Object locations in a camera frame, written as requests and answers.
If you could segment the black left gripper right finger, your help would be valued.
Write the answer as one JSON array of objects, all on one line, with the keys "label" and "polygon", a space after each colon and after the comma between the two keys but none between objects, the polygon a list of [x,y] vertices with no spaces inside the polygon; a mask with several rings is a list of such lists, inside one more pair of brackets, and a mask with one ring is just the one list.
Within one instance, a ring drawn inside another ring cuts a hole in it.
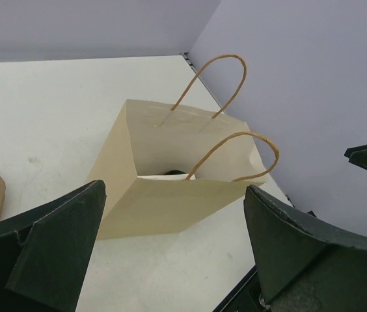
[{"label": "black left gripper right finger", "polygon": [[253,185],[244,213],[262,298],[272,311],[367,311],[367,237]]}]

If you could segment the beige paper bag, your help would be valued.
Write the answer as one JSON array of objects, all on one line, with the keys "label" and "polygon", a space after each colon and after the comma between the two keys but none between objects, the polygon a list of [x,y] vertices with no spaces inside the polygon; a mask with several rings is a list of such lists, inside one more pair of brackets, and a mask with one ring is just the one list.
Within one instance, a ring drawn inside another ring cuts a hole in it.
[{"label": "beige paper bag", "polygon": [[107,195],[98,238],[181,232],[264,184],[256,140],[222,110],[127,99],[88,175]]}]

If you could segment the black cup lid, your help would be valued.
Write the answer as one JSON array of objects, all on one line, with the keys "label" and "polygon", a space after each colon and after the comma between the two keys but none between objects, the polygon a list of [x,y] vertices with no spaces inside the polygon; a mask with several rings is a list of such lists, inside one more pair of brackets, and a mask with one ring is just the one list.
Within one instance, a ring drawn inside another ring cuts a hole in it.
[{"label": "black cup lid", "polygon": [[169,170],[168,172],[164,173],[165,176],[176,176],[176,175],[187,175],[187,173],[181,170]]}]

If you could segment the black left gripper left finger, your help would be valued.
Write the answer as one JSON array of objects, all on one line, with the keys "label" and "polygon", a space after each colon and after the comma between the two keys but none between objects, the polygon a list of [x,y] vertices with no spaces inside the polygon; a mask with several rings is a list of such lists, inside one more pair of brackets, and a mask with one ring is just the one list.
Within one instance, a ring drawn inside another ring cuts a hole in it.
[{"label": "black left gripper left finger", "polygon": [[94,180],[0,221],[0,311],[75,311],[105,201]]}]

